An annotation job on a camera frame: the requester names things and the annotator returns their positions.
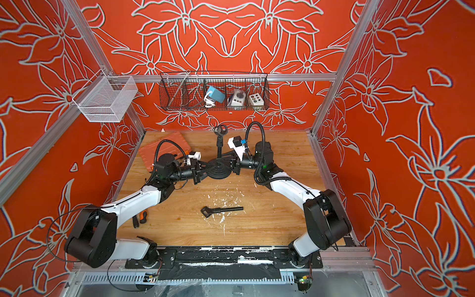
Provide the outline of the black round stand base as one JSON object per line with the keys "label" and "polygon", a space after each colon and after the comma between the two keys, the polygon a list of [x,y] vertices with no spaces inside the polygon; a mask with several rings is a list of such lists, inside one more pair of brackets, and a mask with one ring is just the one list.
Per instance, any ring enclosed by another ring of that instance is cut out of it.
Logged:
{"label": "black round stand base", "polygon": [[207,163],[206,169],[211,179],[225,179],[233,172],[233,162],[229,159],[214,159]]}

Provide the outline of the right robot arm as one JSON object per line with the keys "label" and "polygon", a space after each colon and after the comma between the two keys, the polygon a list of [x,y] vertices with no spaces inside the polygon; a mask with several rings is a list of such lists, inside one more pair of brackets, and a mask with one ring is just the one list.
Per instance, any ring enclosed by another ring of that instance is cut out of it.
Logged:
{"label": "right robot arm", "polygon": [[352,231],[350,219],[338,195],[321,191],[290,177],[273,160],[261,123],[251,122],[245,137],[232,137],[228,146],[239,158],[239,167],[254,170],[254,182],[286,197],[303,211],[306,232],[289,244],[289,253],[304,259],[314,252],[327,250]]}

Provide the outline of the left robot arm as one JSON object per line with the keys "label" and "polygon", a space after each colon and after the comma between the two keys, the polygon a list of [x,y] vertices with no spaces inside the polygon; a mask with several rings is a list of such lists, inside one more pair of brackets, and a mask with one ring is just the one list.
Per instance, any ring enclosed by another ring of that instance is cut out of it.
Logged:
{"label": "left robot arm", "polygon": [[193,180],[200,183],[212,165],[184,155],[180,163],[173,154],[158,152],[154,156],[150,178],[137,192],[105,204],[90,204],[77,217],[64,245],[66,254],[92,268],[108,261],[133,259],[144,267],[155,266],[159,261],[157,244],[145,237],[119,239],[118,228],[141,212],[169,198],[178,181]]}

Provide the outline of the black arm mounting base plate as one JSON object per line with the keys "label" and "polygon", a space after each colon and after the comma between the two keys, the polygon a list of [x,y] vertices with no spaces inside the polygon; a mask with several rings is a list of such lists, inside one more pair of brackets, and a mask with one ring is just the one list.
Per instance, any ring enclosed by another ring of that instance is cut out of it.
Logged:
{"label": "black arm mounting base plate", "polygon": [[158,280],[250,281],[293,283],[323,268],[320,252],[302,259],[287,247],[161,247],[158,261],[146,268],[127,260],[129,270],[155,272]]}

